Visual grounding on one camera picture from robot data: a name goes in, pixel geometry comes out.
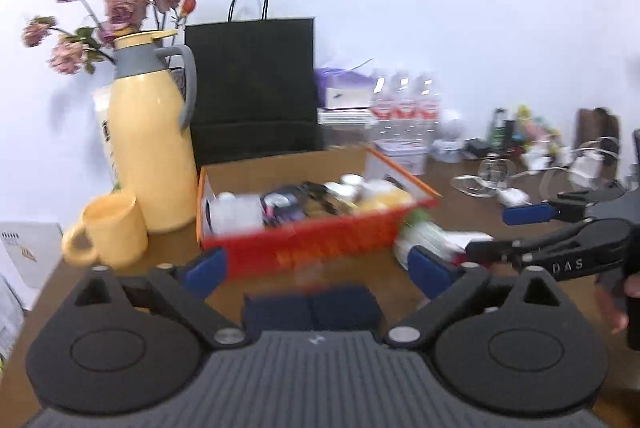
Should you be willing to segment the person's right hand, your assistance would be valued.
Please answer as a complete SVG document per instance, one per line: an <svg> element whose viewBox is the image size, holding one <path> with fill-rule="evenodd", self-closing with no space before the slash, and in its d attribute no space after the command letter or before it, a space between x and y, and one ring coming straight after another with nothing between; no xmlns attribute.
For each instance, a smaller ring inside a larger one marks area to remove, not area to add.
<svg viewBox="0 0 640 428"><path fill-rule="evenodd" d="M639 274L624 277L620 269L600 273L597 276L594 297L605 324L614 334L622 333L629 324L626 300L638 298Z"/></svg>

